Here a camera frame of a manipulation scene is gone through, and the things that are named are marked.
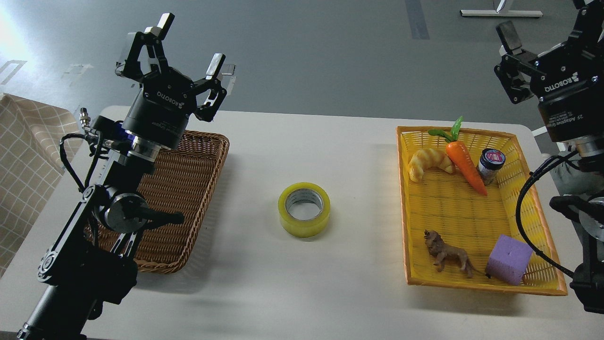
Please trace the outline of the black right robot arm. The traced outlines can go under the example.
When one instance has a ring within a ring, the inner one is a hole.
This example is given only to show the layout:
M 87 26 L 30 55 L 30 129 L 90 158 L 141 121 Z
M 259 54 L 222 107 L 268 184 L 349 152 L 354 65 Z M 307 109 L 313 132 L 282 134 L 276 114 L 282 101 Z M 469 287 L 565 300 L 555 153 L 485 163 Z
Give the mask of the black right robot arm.
M 520 190 L 516 211 L 528 190 L 559 164 L 579 156 L 581 172 L 603 174 L 603 2 L 576 0 L 577 17 L 566 41 L 540 54 L 522 47 L 511 21 L 500 23 L 501 61 L 494 72 L 511 103 L 538 98 L 538 110 L 553 142 L 573 146 L 566 156 L 553 156 L 535 170 Z M 603 192 L 589 199 L 554 196 L 550 207 L 583 228 L 583 260 L 575 270 L 536 250 L 537 256 L 571 278 L 571 288 L 587 312 L 603 312 Z

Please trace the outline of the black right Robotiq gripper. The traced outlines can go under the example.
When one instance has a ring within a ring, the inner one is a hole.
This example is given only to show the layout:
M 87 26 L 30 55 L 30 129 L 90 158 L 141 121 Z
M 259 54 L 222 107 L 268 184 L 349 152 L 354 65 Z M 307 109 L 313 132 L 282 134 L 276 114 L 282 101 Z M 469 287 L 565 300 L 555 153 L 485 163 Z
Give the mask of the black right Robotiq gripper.
M 501 41 L 501 61 L 494 67 L 496 77 L 513 104 L 535 94 L 553 142 L 603 134 L 604 1 L 572 3 L 578 10 L 572 33 L 538 58 L 522 47 L 512 21 L 495 28 Z

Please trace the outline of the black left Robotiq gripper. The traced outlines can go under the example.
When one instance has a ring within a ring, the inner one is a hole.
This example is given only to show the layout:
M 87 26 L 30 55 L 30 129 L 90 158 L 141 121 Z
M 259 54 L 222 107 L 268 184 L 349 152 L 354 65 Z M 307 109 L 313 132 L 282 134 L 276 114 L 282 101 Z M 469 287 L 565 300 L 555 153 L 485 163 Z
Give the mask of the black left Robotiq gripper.
M 123 129 L 168 149 L 177 148 L 193 107 L 192 97 L 184 97 L 193 82 L 190 77 L 169 67 L 162 45 L 174 19 L 173 13 L 164 13 L 157 25 L 145 28 L 144 32 L 128 33 L 125 47 L 115 64 L 115 75 L 142 82 L 142 88 L 123 121 Z M 150 67 L 147 73 L 143 73 L 139 60 L 144 50 Z M 212 122 L 227 96 L 227 90 L 219 79 L 224 62 L 225 55 L 215 53 L 205 78 L 194 82 L 195 95 L 209 93 L 194 112 L 200 121 Z

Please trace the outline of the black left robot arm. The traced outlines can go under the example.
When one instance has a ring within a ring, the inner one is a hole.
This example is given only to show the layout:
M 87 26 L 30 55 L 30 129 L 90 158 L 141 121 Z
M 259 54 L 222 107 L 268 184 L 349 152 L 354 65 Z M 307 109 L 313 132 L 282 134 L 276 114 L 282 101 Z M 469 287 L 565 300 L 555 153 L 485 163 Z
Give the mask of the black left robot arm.
M 39 282 L 47 288 L 18 340 L 84 340 L 86 321 L 104 303 L 119 304 L 136 285 L 134 255 L 147 230 L 182 224 L 181 212 L 149 207 L 138 187 L 152 174 L 162 149 L 176 149 L 189 118 L 211 122 L 227 96 L 214 54 L 206 75 L 191 80 L 168 64 L 162 42 L 175 16 L 127 35 L 115 74 L 140 90 L 127 116 L 91 123 L 80 110 L 82 133 L 65 134 L 59 156 L 81 194 L 62 232 L 40 260 Z

